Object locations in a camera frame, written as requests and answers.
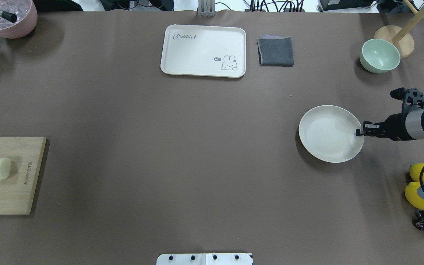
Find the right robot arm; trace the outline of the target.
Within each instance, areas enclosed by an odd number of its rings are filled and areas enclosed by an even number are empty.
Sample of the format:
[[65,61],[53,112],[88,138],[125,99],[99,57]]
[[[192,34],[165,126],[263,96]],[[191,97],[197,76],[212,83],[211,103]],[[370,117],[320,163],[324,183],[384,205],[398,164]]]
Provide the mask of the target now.
[[[398,88],[390,92],[394,99],[402,101],[402,111],[390,115],[380,123],[363,122],[355,132],[356,136],[389,138],[393,141],[424,139],[424,94],[417,88]],[[424,198],[424,181],[420,182]]]

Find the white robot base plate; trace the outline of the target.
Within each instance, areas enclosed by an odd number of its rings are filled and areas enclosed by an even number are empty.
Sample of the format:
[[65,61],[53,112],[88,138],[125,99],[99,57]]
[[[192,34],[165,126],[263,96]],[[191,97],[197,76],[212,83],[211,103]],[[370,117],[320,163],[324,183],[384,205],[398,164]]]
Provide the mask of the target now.
[[161,254],[157,265],[253,265],[249,253],[175,253]]

